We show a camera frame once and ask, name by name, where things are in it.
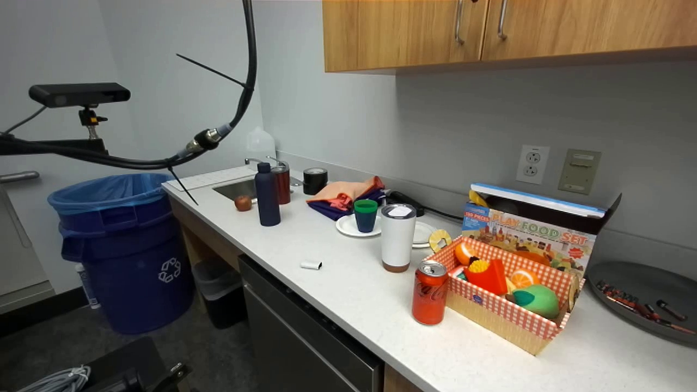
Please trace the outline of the red checkered basket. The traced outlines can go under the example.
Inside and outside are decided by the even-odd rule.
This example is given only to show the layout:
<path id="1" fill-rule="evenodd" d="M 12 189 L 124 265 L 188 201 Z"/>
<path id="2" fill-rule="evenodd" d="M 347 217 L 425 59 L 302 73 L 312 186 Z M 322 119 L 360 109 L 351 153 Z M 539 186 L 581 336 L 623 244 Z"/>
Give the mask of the red checkered basket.
<path id="1" fill-rule="evenodd" d="M 578 293 L 583 287 L 583 277 L 580 271 L 555 270 L 509 251 L 477 241 L 469 235 L 456 238 L 452 244 L 429 254 L 429 258 L 441 262 L 446 267 L 446 304 L 454 312 L 528 350 L 529 355 L 539 355 L 558 332 L 564 330 Z M 509 289 L 505 295 L 496 295 L 469 282 L 467 267 L 475 258 L 501 258 L 505 277 L 515 270 L 529 270 L 539 277 L 536 286 L 544 286 L 555 292 L 560 301 L 560 314 L 555 317 L 544 317 L 518 307 L 509 298 Z"/>

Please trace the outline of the orange cloth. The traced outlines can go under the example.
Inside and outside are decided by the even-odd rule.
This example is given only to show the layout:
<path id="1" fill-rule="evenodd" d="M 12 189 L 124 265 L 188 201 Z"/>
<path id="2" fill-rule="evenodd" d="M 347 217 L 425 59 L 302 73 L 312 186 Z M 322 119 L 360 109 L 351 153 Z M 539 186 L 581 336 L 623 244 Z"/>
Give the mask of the orange cloth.
<path id="1" fill-rule="evenodd" d="M 381 186 L 383 180 L 379 176 L 368 176 L 364 180 L 333 180 L 319 194 L 309 195 L 307 203 L 347 211 L 360 195 Z"/>

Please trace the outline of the green cup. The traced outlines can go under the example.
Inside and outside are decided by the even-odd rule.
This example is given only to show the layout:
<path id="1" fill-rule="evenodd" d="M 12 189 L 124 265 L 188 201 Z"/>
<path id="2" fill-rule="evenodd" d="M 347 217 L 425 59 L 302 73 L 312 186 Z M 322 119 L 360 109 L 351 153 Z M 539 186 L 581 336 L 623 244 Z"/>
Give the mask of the green cup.
<path id="1" fill-rule="evenodd" d="M 375 228 L 377 203 L 371 197 L 362 197 L 352 203 L 352 213 L 360 233 L 371 233 Z"/>

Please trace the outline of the white plate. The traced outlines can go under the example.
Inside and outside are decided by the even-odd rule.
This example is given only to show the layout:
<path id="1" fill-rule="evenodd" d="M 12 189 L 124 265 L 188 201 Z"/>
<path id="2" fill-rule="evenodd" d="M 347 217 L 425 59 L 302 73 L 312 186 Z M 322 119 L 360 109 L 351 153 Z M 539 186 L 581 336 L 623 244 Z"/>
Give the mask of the white plate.
<path id="1" fill-rule="evenodd" d="M 375 226 L 371 231 L 360 231 L 355 215 L 343 215 L 336 221 L 336 231 L 347 238 L 379 238 L 381 235 L 381 220 L 375 220 Z"/>

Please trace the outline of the white tumbler with lid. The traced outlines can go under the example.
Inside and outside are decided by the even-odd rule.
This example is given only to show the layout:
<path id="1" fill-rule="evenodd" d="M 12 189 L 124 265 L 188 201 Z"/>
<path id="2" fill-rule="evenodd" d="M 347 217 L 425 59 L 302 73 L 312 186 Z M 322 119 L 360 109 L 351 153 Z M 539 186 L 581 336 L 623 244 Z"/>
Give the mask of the white tumbler with lid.
<path id="1" fill-rule="evenodd" d="M 416 209 L 405 203 L 393 203 L 381 209 L 381 264 L 389 271 L 403 271 L 410 265 Z"/>

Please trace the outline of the small white cylinder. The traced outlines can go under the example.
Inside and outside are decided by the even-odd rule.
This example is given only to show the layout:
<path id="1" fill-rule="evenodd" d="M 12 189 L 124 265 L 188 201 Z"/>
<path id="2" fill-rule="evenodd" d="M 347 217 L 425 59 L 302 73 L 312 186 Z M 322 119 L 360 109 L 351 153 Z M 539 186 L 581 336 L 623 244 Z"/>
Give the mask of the small white cylinder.
<path id="1" fill-rule="evenodd" d="M 306 270 L 322 270 L 322 262 L 300 262 L 300 267 Z"/>

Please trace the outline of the brown round object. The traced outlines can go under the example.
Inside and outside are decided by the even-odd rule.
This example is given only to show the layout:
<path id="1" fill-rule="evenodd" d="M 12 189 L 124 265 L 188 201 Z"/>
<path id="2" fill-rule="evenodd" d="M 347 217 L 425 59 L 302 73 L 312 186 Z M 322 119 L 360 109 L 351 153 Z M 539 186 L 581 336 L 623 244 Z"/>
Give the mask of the brown round object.
<path id="1" fill-rule="evenodd" d="M 234 205 L 238 211 L 251 211 L 253 209 L 253 197 L 251 195 L 238 195 L 234 197 Z"/>

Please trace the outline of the orange soda can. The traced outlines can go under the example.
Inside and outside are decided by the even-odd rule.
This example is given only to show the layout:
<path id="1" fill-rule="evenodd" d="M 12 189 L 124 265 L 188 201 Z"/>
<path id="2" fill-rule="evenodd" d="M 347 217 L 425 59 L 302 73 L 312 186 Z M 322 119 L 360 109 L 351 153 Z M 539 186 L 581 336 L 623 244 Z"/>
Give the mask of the orange soda can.
<path id="1" fill-rule="evenodd" d="M 445 317 L 446 267 L 426 258 L 416 267 L 411 316 L 420 324 L 438 324 Z"/>

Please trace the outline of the small black trash bin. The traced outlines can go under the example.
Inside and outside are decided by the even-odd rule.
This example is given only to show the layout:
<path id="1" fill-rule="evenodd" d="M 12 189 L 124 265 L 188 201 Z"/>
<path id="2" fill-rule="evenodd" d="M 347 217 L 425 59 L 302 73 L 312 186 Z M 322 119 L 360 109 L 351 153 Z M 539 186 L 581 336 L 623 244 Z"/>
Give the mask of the small black trash bin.
<path id="1" fill-rule="evenodd" d="M 242 279 L 227 262 L 199 262 L 195 265 L 195 280 L 215 328 L 234 326 L 246 317 Z"/>

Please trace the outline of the red toy container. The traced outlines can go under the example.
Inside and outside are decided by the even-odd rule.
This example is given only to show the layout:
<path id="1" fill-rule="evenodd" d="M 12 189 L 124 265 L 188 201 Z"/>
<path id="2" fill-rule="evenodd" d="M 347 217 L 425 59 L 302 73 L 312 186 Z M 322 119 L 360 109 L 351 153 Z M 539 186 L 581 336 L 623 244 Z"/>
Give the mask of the red toy container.
<path id="1" fill-rule="evenodd" d="M 505 267 L 501 258 L 475 258 L 467 267 L 467 280 L 496 295 L 507 293 Z"/>

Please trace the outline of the play food toy box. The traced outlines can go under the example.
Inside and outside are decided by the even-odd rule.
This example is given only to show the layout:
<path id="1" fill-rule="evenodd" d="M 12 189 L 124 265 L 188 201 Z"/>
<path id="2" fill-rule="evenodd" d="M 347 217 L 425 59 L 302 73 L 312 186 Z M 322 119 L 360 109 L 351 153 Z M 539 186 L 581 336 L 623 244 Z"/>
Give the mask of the play food toy box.
<path id="1" fill-rule="evenodd" d="M 494 249 L 555 270 L 583 271 L 599 231 L 616 211 L 496 183 L 472 183 L 462 228 Z"/>

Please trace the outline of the blue recycling bin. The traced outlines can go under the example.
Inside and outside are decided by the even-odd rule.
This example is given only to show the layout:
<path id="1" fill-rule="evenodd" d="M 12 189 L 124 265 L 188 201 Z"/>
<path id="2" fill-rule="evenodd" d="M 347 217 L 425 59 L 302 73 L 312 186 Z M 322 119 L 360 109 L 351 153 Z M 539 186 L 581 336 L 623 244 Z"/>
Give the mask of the blue recycling bin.
<path id="1" fill-rule="evenodd" d="M 156 330 L 195 301 L 195 279 L 161 172 L 83 180 L 47 195 L 61 257 L 86 267 L 87 287 L 122 336 Z"/>

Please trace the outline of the dark grey round tray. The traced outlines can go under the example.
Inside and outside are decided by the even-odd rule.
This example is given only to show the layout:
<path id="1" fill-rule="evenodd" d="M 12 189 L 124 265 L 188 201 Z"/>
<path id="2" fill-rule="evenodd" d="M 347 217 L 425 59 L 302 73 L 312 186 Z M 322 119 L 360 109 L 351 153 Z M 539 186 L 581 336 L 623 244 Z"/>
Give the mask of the dark grey round tray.
<path id="1" fill-rule="evenodd" d="M 587 270 L 587 282 L 621 320 L 697 348 L 697 280 L 654 265 L 603 262 Z"/>

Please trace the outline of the white wall outlet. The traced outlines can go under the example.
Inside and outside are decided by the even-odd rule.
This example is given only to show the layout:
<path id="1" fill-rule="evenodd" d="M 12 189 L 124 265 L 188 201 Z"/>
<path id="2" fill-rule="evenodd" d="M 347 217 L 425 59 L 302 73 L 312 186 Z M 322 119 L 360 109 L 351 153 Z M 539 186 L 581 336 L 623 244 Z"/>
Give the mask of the white wall outlet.
<path id="1" fill-rule="evenodd" d="M 547 145 L 523 145 L 517 178 L 523 183 L 540 185 L 547 172 L 550 148 Z"/>

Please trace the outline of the beige wall switch plate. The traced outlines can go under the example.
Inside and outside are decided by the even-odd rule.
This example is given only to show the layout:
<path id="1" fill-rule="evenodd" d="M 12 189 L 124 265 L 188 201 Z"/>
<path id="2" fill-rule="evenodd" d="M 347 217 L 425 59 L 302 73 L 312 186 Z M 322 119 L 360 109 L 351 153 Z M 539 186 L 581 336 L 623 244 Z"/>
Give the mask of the beige wall switch plate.
<path id="1" fill-rule="evenodd" d="M 569 194 L 591 194 L 599 160 L 597 151 L 569 148 L 558 186 Z"/>

